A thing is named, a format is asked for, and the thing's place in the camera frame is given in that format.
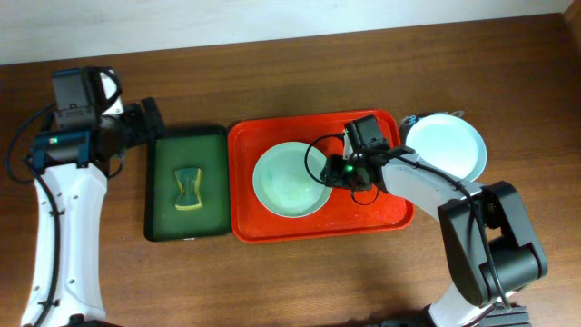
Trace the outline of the light blue plate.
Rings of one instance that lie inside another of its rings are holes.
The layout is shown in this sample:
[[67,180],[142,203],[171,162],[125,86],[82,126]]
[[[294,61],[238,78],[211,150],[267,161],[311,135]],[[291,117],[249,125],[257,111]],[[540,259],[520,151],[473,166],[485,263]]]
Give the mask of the light blue plate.
[[471,182],[477,180],[487,164],[487,147],[480,133],[452,114],[416,119],[405,132],[403,143],[427,163]]

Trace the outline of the light green plate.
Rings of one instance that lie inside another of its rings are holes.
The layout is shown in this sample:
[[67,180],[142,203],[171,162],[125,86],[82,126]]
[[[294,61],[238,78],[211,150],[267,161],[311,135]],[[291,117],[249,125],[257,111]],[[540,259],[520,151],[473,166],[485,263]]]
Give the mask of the light green plate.
[[274,145],[261,155],[252,174],[253,191],[271,213],[284,218],[303,218],[316,213],[330,199],[332,189],[317,183],[311,173],[321,170],[326,156],[301,142]]

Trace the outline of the yellow green sponge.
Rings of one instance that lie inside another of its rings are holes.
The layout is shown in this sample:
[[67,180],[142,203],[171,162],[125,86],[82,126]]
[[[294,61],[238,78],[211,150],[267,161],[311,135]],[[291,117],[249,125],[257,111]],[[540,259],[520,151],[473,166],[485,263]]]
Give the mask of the yellow green sponge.
[[175,202],[178,211],[197,210],[202,207],[200,185],[202,170],[198,167],[182,168],[175,171],[179,195]]

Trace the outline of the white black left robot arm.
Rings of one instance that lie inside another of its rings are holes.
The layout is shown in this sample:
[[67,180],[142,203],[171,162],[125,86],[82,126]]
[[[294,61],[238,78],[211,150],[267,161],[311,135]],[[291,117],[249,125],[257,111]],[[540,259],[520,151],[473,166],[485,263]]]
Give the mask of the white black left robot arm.
[[123,104],[111,67],[52,74],[55,101],[25,158],[38,202],[32,288],[23,326],[107,324],[99,280],[99,237],[114,158],[165,129],[152,98]]

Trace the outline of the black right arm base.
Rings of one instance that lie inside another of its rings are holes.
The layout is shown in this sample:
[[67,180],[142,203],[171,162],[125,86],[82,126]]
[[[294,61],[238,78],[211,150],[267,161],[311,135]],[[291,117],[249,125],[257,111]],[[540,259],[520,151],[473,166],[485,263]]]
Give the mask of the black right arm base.
[[511,305],[511,310],[494,304],[471,322],[437,322],[428,313],[426,307],[422,313],[396,319],[388,319],[380,322],[367,323],[372,327],[437,327],[437,326],[461,326],[461,327],[532,327],[530,316],[526,306]]

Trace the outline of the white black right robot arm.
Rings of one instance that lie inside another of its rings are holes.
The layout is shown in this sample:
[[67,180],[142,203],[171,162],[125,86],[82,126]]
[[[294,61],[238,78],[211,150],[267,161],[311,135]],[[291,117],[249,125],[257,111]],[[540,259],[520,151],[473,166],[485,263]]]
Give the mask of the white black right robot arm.
[[414,316],[384,326],[528,326],[526,307],[510,295],[547,275],[548,262],[517,189],[471,182],[392,147],[374,115],[347,123],[342,154],[328,157],[316,180],[351,193],[377,188],[437,219],[452,284]]

